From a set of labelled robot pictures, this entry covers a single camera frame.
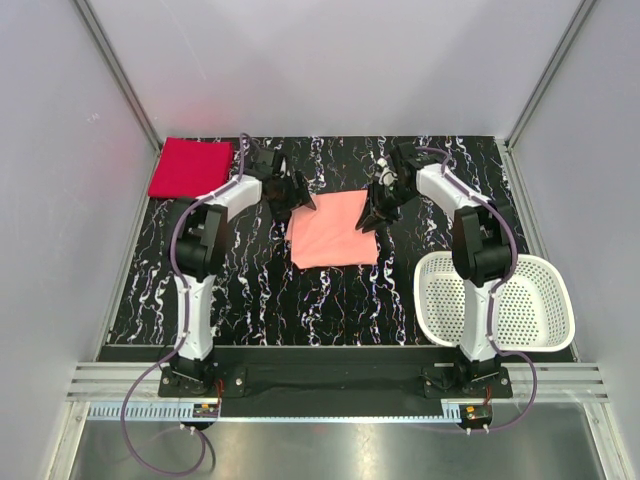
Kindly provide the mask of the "salmon pink t shirt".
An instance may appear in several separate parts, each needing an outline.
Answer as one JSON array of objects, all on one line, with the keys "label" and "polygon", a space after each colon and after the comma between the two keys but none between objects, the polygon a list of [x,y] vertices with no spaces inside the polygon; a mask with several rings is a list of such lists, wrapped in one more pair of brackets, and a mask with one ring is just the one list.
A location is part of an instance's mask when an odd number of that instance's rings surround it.
[{"label": "salmon pink t shirt", "polygon": [[366,197],[365,190],[319,194],[312,197],[315,210],[296,209],[285,236],[293,264],[301,270],[375,265],[375,233],[356,229]]}]

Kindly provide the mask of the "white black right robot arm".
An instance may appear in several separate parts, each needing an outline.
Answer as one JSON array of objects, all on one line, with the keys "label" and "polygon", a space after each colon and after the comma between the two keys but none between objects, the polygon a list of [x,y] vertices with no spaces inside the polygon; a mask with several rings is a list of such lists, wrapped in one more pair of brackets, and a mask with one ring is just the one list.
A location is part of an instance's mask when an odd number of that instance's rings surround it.
[{"label": "white black right robot arm", "polygon": [[292,211],[285,236],[291,260],[301,270],[374,265],[375,230],[396,221],[400,207],[417,196],[453,222],[451,259],[464,285],[454,384],[463,395],[476,396],[498,373],[503,354],[494,323],[500,291],[518,258],[508,207],[462,183],[445,164],[412,158],[390,166],[379,160],[367,189],[309,196]]}]

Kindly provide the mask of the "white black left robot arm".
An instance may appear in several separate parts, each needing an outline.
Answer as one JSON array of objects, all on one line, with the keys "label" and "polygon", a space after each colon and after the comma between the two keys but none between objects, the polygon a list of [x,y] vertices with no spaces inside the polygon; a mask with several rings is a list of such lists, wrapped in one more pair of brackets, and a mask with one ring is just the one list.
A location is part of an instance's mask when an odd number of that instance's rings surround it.
[{"label": "white black left robot arm", "polygon": [[263,200],[277,221],[288,220],[300,207],[316,208],[300,171],[263,178],[235,175],[214,191],[177,202],[168,258],[178,295],[178,334],[167,361],[193,395],[208,394],[216,382],[210,308],[213,283],[226,258],[229,221]]}]

